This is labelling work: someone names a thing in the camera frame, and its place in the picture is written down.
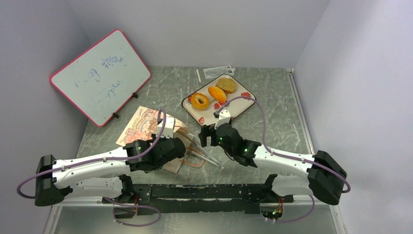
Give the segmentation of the yellow fake bread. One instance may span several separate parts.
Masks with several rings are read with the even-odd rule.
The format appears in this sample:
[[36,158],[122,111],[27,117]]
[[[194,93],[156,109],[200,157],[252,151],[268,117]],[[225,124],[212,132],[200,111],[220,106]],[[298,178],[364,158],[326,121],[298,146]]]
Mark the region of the yellow fake bread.
[[231,78],[220,78],[215,86],[222,89],[227,94],[232,94],[237,89],[235,81]]

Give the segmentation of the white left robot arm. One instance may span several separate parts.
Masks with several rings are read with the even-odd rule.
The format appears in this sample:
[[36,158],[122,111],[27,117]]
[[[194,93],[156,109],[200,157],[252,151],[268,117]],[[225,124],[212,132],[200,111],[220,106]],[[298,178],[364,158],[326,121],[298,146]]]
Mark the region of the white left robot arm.
[[161,169],[183,158],[186,147],[179,138],[135,140],[115,150],[84,158],[57,160],[40,158],[36,178],[35,205],[51,206],[73,197],[100,196],[130,202],[135,195],[129,173]]

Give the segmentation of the ring doughnut fake bread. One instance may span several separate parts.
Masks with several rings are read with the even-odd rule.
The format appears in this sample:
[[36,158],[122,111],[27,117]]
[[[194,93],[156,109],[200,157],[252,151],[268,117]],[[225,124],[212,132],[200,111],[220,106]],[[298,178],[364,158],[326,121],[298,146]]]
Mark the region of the ring doughnut fake bread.
[[194,93],[190,98],[191,106],[194,110],[203,111],[209,107],[209,99],[202,93]]

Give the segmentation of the orange fake bread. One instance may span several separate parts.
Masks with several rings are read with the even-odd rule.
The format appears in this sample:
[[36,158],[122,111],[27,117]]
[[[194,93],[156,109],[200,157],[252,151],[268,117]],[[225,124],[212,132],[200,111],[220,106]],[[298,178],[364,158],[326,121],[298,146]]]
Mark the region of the orange fake bread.
[[227,99],[226,93],[221,88],[219,88],[217,86],[208,87],[208,93],[217,102],[225,102],[226,99]]

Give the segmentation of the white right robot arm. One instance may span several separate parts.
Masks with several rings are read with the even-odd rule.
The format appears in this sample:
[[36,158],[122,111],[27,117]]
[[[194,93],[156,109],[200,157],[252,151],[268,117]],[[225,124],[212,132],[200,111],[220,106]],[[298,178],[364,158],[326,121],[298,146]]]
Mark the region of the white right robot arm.
[[198,137],[203,147],[210,137],[212,146],[220,146],[242,166],[269,168],[272,174],[263,188],[263,196],[269,202],[280,196],[313,195],[326,204],[339,204],[347,173],[325,151],[304,155],[265,147],[260,142],[243,139],[229,123],[219,127],[203,125]]

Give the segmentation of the metal tongs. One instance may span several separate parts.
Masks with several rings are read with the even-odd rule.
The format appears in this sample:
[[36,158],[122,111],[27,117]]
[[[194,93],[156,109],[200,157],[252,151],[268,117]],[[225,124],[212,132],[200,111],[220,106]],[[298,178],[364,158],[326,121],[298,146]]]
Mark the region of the metal tongs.
[[195,155],[198,157],[204,159],[205,161],[209,162],[212,165],[215,165],[217,167],[221,166],[221,162],[214,158],[210,153],[208,153],[206,150],[204,150],[200,145],[198,145],[191,137],[193,135],[184,135],[184,137],[190,141],[190,146],[189,150],[192,151]]

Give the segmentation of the white paper bag orange handles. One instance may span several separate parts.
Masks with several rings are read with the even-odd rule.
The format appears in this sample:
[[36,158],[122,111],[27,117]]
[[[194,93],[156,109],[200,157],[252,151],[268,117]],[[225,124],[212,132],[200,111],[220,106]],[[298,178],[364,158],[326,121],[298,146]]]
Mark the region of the white paper bag orange handles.
[[[137,111],[116,141],[116,144],[125,146],[127,143],[131,143],[135,140],[154,139],[151,135],[156,133],[158,127],[157,116],[157,110],[143,106],[138,107]],[[162,168],[177,173],[183,163],[194,168],[202,167],[205,160],[200,156],[204,156],[205,154],[196,148],[192,129],[182,121],[176,119],[173,131],[174,136],[183,141],[183,144],[186,147],[186,153],[182,159],[173,159],[171,162],[166,163]]]

